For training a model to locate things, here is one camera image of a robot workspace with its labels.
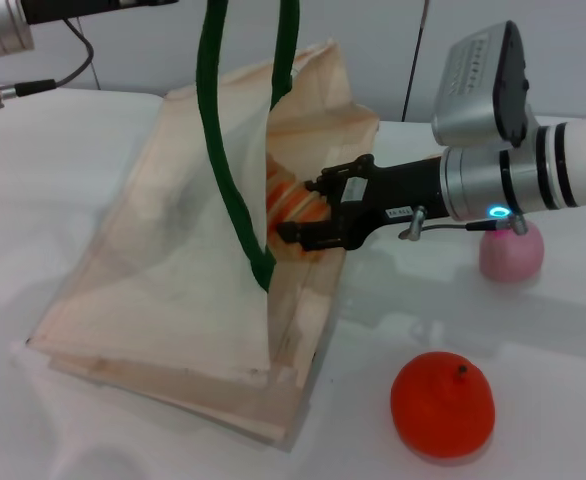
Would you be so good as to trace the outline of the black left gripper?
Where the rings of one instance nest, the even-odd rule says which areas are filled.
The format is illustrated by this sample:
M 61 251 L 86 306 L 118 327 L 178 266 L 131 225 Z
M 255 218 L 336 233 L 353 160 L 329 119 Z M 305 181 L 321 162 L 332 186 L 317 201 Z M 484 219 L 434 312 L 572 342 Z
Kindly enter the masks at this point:
M 29 25 L 55 22 L 138 7 L 171 5 L 177 0 L 22 0 Z

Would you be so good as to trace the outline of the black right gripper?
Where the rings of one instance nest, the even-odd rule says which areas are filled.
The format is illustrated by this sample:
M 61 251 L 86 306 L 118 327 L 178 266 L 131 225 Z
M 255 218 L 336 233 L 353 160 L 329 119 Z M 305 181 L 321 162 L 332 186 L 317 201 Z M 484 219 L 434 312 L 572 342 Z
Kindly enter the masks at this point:
M 287 221 L 277 225 L 286 244 L 304 251 L 357 249 L 375 230 L 411 221 L 422 207 L 428 219 L 449 215 L 441 187 L 441 158 L 379 167 L 372 154 L 324 168 L 315 180 L 304 182 L 309 192 L 332 201 L 332 219 Z

